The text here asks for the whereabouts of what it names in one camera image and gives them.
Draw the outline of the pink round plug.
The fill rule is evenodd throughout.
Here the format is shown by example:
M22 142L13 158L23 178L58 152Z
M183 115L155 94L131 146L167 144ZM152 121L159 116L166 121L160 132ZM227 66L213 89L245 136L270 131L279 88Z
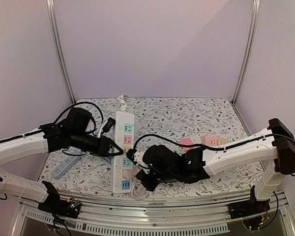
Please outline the pink round plug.
M133 171L130 169L122 170L122 179L131 180L133 178Z

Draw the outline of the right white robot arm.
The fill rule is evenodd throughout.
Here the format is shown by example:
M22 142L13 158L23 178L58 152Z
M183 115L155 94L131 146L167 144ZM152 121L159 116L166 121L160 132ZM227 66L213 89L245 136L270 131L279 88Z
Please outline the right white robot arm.
M267 160L266 171L244 204L248 214L263 207L285 176L295 174L295 138L278 118L270 119L268 127L245 139L216 147L192 144L186 148L188 151L179 155L165 145L152 145L146 151L133 148L126 156L141 168L136 178L148 191L162 182L193 184L225 170Z

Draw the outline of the beige cube socket adapter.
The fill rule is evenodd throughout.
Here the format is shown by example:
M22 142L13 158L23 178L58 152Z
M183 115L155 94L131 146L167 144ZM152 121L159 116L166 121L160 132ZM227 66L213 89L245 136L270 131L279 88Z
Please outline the beige cube socket adapter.
M227 143L228 143L228 140L226 140L226 139L217 139L218 146L225 145Z

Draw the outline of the white power strip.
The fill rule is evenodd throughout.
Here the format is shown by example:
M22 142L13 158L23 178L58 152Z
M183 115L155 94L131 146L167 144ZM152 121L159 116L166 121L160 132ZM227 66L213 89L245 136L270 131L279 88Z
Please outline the white power strip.
M135 116L128 112L116 112L116 124L114 127L114 142L123 149L123 155L114 156L112 159L112 193L129 193L132 187L132 179L122 179L122 170L133 171L132 162L126 157L126 153L134 144Z

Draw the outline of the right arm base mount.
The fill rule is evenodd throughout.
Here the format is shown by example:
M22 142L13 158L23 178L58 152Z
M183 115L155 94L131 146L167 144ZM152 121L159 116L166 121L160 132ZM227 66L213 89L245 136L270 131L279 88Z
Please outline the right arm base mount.
M268 210L270 210L269 199L258 201L255 197L255 186L251 188L248 200L228 204L231 219L247 217Z

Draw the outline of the grey-blue power strip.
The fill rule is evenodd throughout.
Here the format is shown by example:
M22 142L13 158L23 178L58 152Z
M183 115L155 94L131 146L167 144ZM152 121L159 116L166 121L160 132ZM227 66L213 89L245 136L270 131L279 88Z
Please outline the grey-blue power strip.
M62 161L53 171L52 176L59 180L66 172L68 172L78 161L81 160L81 156L68 156Z

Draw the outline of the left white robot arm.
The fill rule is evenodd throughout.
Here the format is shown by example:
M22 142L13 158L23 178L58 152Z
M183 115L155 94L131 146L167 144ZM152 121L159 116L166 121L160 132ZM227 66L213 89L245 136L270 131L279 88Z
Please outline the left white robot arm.
M56 119L24 134L0 140L0 194L30 199L45 205L52 213L60 213L63 202L48 181L33 181L3 169L4 166L34 156L47 155L61 149L77 148L102 157L115 157L123 150L104 136L115 125L110 118L103 121L98 136L87 130L93 115L79 107L70 108L65 119Z

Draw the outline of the white square plug adapter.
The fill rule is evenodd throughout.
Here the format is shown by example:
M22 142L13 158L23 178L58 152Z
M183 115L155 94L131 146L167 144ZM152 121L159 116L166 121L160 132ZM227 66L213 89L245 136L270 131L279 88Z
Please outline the white square plug adapter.
M194 144L202 144L202 138L200 136L193 136L191 140Z

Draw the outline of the pink plug adapter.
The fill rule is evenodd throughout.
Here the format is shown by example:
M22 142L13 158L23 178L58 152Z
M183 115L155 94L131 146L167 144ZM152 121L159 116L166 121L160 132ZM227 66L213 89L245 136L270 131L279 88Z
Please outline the pink plug adapter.
M194 143L189 138L186 138L186 139L181 140L180 144L185 145L185 146L190 146L190 145L193 145Z

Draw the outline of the pink cube socket adapter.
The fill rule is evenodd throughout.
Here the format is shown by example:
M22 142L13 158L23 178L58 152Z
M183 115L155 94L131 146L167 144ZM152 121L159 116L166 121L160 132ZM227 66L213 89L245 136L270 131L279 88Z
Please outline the pink cube socket adapter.
M217 137L216 136L203 136L201 137L202 144L205 146L214 147L217 146Z

